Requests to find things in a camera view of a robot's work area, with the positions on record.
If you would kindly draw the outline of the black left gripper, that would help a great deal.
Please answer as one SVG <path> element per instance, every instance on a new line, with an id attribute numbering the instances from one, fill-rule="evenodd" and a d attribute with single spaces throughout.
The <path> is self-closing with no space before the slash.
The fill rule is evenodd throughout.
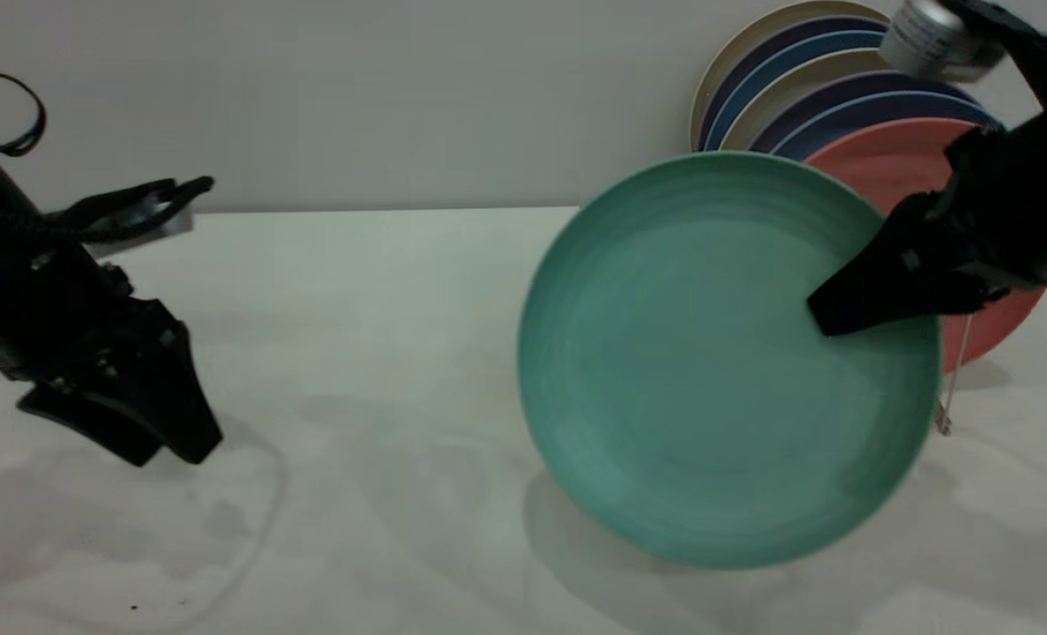
<path id="1" fill-rule="evenodd" d="M 22 413 L 135 467 L 161 448 L 201 465 L 223 441 L 184 323 L 79 246 L 0 245 L 0 371 L 51 386 L 24 394 Z M 108 389 L 111 407 L 52 387 Z"/>

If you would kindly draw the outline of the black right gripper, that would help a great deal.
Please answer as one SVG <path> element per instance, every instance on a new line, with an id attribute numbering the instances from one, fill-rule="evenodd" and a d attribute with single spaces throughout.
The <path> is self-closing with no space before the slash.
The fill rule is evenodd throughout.
<path id="1" fill-rule="evenodd" d="M 1047 105 L 1011 130 L 974 129 L 946 148 L 952 177 L 903 198 L 808 306 L 825 336 L 925 315 L 970 315 L 1047 285 Z"/>

